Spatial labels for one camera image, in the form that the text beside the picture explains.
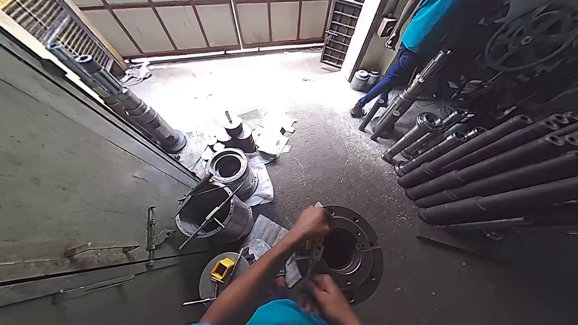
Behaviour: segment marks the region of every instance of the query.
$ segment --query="sheet metal door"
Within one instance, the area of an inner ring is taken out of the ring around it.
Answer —
[[[361,13],[363,0],[335,0],[331,21],[321,52],[321,62],[335,68],[341,68],[355,31],[357,19]]]

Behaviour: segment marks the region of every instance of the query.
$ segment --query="ventilation grille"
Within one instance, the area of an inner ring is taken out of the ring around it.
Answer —
[[[12,0],[2,10],[44,45],[58,41],[74,56],[90,54],[108,67],[107,53],[57,0]]]

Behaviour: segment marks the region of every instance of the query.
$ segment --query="cyan t-shirt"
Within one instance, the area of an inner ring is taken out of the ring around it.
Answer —
[[[468,0],[423,0],[401,41],[412,52],[437,52],[443,37],[456,28],[462,4]]]

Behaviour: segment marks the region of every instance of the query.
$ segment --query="metal gate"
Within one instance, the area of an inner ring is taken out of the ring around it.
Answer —
[[[335,0],[329,28],[325,32],[327,37],[321,52],[321,62],[341,68],[362,6],[363,0]]]
[[[331,0],[74,0],[124,58],[321,42]]]

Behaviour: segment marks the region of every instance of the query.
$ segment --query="circular casing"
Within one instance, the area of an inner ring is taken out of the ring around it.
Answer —
[[[205,217],[232,193],[225,185],[217,182],[209,182],[203,189],[206,191],[215,187],[221,187],[222,190],[201,193],[190,198],[175,217],[177,227],[184,235],[191,236]],[[197,233],[196,238],[215,236],[221,242],[238,241],[251,231],[255,223],[251,208],[236,195],[215,213],[214,218],[225,227],[222,228],[216,221],[211,220]]]
[[[357,212],[339,205],[326,205],[333,214],[332,230],[324,238],[322,259],[314,273],[330,274],[352,304],[367,300],[383,274],[383,252],[377,234]],[[297,259],[299,272],[307,273],[309,252]]]
[[[206,171],[213,174],[215,181],[231,190],[244,183],[236,193],[242,200],[249,198],[257,189],[257,174],[249,165],[247,156],[239,149],[225,148],[215,152],[207,162]]]

